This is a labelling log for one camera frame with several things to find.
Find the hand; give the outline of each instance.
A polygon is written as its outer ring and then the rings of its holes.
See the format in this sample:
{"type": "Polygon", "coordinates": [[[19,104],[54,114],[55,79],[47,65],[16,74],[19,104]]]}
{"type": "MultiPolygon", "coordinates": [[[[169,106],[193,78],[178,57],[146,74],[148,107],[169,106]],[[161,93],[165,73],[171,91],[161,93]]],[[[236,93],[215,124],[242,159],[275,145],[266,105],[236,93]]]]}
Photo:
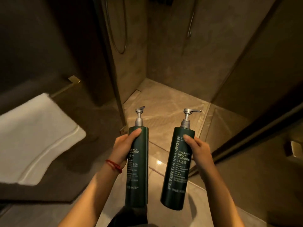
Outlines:
{"type": "Polygon", "coordinates": [[[214,161],[210,153],[209,145],[197,137],[193,139],[188,135],[183,135],[183,138],[184,141],[191,147],[192,155],[197,164],[199,172],[203,174],[206,171],[213,169],[214,161]]]}
{"type": "Polygon", "coordinates": [[[131,144],[140,135],[141,131],[142,129],[138,128],[130,135],[125,134],[116,138],[113,151],[108,159],[118,164],[121,168],[125,167],[126,157],[131,149],[131,144]]]}

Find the dark green bottle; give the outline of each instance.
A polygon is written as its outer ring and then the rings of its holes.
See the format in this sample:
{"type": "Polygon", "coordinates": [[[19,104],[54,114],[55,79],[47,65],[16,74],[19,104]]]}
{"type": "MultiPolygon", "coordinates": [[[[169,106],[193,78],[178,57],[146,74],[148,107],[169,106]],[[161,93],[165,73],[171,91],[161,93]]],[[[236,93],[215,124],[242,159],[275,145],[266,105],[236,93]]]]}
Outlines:
{"type": "Polygon", "coordinates": [[[133,141],[127,156],[127,179],[125,206],[145,207],[148,202],[149,181],[149,129],[143,126],[141,114],[145,106],[137,108],[135,125],[130,127],[129,134],[141,128],[141,134],[133,141]]]}
{"type": "Polygon", "coordinates": [[[183,135],[187,134],[192,138],[195,137],[195,132],[189,129],[190,121],[188,120],[189,115],[193,112],[201,111],[184,109],[185,119],[181,122],[180,127],[175,127],[172,136],[161,193],[161,203],[172,210],[183,209],[192,154],[190,146],[183,139],[183,135]]]}

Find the shower hose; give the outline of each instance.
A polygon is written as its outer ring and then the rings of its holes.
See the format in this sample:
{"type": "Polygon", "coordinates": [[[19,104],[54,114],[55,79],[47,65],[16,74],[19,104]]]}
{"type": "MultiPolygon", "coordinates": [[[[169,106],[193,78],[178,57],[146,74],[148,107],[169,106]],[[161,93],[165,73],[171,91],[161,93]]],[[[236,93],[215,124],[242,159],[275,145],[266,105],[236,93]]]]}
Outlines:
{"type": "Polygon", "coordinates": [[[120,53],[120,54],[123,54],[125,52],[125,49],[126,49],[126,45],[127,45],[127,23],[126,23],[126,9],[125,9],[125,0],[122,0],[123,1],[123,14],[124,14],[124,29],[125,29],[125,43],[124,43],[124,48],[123,48],[123,51],[119,51],[117,49],[117,46],[116,46],[116,43],[115,43],[115,40],[114,40],[114,37],[113,37],[113,33],[112,33],[112,27],[111,27],[111,21],[109,19],[109,13],[108,13],[108,6],[107,6],[107,0],[105,0],[105,8],[106,8],[106,14],[107,14],[107,20],[108,20],[108,31],[109,31],[109,35],[111,37],[111,40],[112,40],[112,43],[114,45],[114,48],[115,50],[120,53]]]}

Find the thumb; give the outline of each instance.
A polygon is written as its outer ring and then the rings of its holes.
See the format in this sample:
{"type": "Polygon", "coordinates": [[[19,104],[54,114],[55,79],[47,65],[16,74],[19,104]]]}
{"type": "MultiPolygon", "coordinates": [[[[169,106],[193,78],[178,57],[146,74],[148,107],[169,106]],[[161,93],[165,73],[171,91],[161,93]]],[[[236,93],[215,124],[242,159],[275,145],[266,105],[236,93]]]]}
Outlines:
{"type": "Polygon", "coordinates": [[[184,141],[191,147],[192,152],[199,151],[200,147],[192,137],[184,134],[183,138],[184,138],[184,141]]]}
{"type": "Polygon", "coordinates": [[[135,138],[137,138],[142,132],[141,128],[138,128],[136,130],[134,130],[132,133],[130,133],[130,135],[126,138],[125,142],[129,145],[132,144],[132,142],[134,141],[135,138]]]}

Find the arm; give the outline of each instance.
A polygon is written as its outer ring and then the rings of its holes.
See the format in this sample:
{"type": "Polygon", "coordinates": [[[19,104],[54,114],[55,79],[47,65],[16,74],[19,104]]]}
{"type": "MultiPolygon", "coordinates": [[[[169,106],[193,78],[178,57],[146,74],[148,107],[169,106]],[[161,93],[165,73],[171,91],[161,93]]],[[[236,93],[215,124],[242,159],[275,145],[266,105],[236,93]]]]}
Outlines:
{"type": "Polygon", "coordinates": [[[209,145],[184,135],[191,147],[200,176],[205,184],[212,221],[215,227],[244,227],[234,201],[214,165],[209,145]]]}
{"type": "MultiPolygon", "coordinates": [[[[134,139],[139,136],[141,129],[136,129],[130,135],[123,135],[116,139],[113,151],[108,158],[123,168],[126,157],[134,139]]],[[[113,170],[108,163],[104,163],[101,170],[95,174],[81,198],[59,223],[58,227],[93,227],[104,208],[119,172],[113,170]]]]}

